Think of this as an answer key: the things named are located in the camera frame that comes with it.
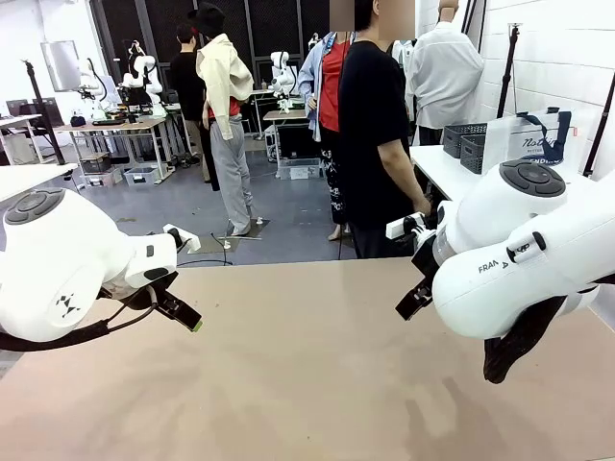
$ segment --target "desk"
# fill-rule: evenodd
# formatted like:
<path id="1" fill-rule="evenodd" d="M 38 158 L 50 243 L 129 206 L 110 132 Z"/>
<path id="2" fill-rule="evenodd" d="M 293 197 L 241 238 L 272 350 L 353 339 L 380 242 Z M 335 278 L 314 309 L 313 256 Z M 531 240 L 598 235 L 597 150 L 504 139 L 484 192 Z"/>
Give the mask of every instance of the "desk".
<path id="1" fill-rule="evenodd" d="M 1 129 L 8 128 L 27 128 L 28 133 L 30 134 L 30 140 L 32 144 L 35 146 L 35 151 L 37 152 L 38 161 L 40 163 L 44 163 L 42 155 L 40 153 L 40 149 L 38 148 L 37 143 L 35 142 L 35 133 L 32 130 L 32 125 L 30 124 L 30 120 L 34 120 L 35 118 L 39 118 L 40 114 L 33 115 L 19 115 L 18 117 L 13 118 L 5 118 L 0 120 L 0 142 L 2 143 L 2 147 L 4 148 L 4 152 L 7 154 L 7 158 L 9 159 L 9 163 L 14 165 L 13 156 L 11 153 L 11 149 L 9 148 L 8 143 L 5 142 L 4 136 L 2 135 Z"/>
<path id="2" fill-rule="evenodd" d="M 280 142 L 278 140 L 278 129 L 276 128 L 276 122 L 282 122 L 280 125 L 285 124 L 289 120 L 307 120 L 306 111 L 303 109 L 292 109 L 288 113 L 279 110 L 271 110 L 262 118 L 266 122 L 272 122 L 274 139 L 276 141 L 276 158 L 278 160 L 278 173 L 276 178 L 280 177 Z"/>
<path id="3" fill-rule="evenodd" d="M 30 190 L 39 184 L 53 180 L 77 167 L 75 163 L 0 166 L 0 202 Z"/>
<path id="4" fill-rule="evenodd" d="M 254 97 L 254 107 L 257 113 L 257 123 L 258 123 L 258 137 L 257 140 L 263 139 L 262 134 L 262 124 L 260 123 L 260 111 L 258 110 L 258 100 L 264 99 L 266 96 L 272 95 L 274 93 L 273 89 L 253 89 L 252 96 Z"/>
<path id="5" fill-rule="evenodd" d="M 397 314 L 418 279 L 409 259 L 182 271 L 171 288 L 204 315 L 198 333 L 153 314 L 14 365 L 0 380 L 0 459 L 578 461 L 615 452 L 615 335 L 590 310 L 557 319 L 493 385 L 482 379 L 482 342 L 447 330 L 434 309 L 410 323 Z M 118 306 L 101 301 L 96 312 Z"/>
<path id="6" fill-rule="evenodd" d="M 94 137 L 102 137 L 103 139 L 113 139 L 120 138 L 125 141 L 125 145 L 131 160 L 129 165 L 122 165 L 124 167 L 136 167 L 139 163 L 136 161 L 135 157 L 135 147 L 133 145 L 133 141 L 135 139 L 149 137 L 152 139 L 154 144 L 154 153 L 156 154 L 156 164 L 160 171 L 160 180 L 158 183 L 166 180 L 169 176 L 171 176 L 175 172 L 175 168 L 168 166 L 166 164 L 162 164 L 162 158 L 160 155 L 160 148 L 158 145 L 158 137 L 156 135 L 155 128 L 158 127 L 160 130 L 160 139 L 162 141 L 162 149 L 165 157 L 165 161 L 170 161 L 173 157 L 173 154 L 178 151 L 179 146 L 177 144 L 176 136 L 169 136 L 167 130 L 169 127 L 167 126 L 168 117 L 162 118 L 145 118 L 142 117 L 136 123 L 123 123 L 121 125 L 92 125 L 88 123 L 83 125 L 82 127 L 72 127 L 70 125 L 64 125 L 62 127 L 56 128 L 58 133 L 67 132 L 70 133 L 70 138 L 72 140 L 73 146 L 75 147 L 75 151 L 77 152 L 77 156 L 79 159 L 94 159 L 94 158 L 86 158 L 82 155 L 79 145 L 77 143 L 77 139 L 75 134 L 79 134 L 83 137 L 86 142 L 95 142 Z"/>
<path id="7" fill-rule="evenodd" d="M 412 161 L 446 198 L 459 201 L 482 178 L 461 166 L 458 158 L 444 152 L 443 146 L 410 147 Z M 580 174 L 561 175 L 569 194 L 577 194 L 594 182 Z"/>

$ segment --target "red shirt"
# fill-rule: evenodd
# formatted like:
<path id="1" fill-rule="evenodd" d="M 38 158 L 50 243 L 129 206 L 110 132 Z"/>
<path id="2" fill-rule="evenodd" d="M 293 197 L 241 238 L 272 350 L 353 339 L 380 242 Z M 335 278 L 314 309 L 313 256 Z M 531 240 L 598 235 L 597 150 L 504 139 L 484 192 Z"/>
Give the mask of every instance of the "red shirt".
<path id="1" fill-rule="evenodd" d="M 323 83 L 320 91 L 320 123 L 327 130 L 339 132 L 337 119 L 337 90 L 339 89 L 339 73 L 344 61 L 344 52 L 348 53 L 348 42 L 333 44 L 329 54 L 323 59 Z"/>
<path id="2" fill-rule="evenodd" d="M 241 112 L 241 107 L 235 98 L 231 98 L 231 103 L 229 105 L 229 116 L 233 117 L 235 115 L 239 115 Z M 215 114 L 213 110 L 209 108 L 209 119 L 215 118 Z"/>

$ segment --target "storage bin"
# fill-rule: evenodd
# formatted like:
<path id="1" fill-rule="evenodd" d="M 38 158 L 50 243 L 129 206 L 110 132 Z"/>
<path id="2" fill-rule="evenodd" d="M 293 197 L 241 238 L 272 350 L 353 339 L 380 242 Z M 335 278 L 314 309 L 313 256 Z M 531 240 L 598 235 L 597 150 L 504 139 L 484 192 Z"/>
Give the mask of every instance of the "storage bin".
<path id="1" fill-rule="evenodd" d="M 461 165 L 477 175 L 482 174 L 482 156 L 486 138 L 485 134 L 461 137 Z"/>
<path id="2" fill-rule="evenodd" d="M 320 178 L 320 159 L 281 158 L 281 180 L 312 180 Z"/>
<path id="3" fill-rule="evenodd" d="M 486 134 L 487 124 L 478 123 L 470 125 L 452 125 L 444 127 L 443 144 L 444 152 L 453 158 L 461 155 L 461 137 L 469 134 Z"/>
<path id="4" fill-rule="evenodd" d="M 82 179 L 86 187 L 113 187 L 122 181 L 122 170 L 115 168 L 102 175 L 83 175 Z"/>
<path id="5" fill-rule="evenodd" d="M 160 179 L 160 171 L 158 168 L 133 168 L 125 173 L 126 181 L 130 187 L 141 187 L 147 185 L 156 185 L 156 181 Z"/>
<path id="6" fill-rule="evenodd" d="M 81 160 L 81 167 L 84 169 L 85 174 L 100 175 L 107 173 L 111 170 L 111 158 L 110 156 L 104 156 L 95 159 Z"/>

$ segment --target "cream jacket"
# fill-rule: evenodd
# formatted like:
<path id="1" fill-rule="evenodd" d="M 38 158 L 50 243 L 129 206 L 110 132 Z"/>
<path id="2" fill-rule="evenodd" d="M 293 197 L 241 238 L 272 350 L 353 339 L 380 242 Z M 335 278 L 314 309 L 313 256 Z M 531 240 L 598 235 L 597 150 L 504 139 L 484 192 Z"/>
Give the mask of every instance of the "cream jacket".
<path id="1" fill-rule="evenodd" d="M 229 123 L 231 98 L 247 101 L 254 89 L 254 79 L 239 58 L 226 34 L 221 34 L 201 48 L 196 58 L 196 73 L 205 81 L 207 102 L 225 140 L 233 139 Z"/>

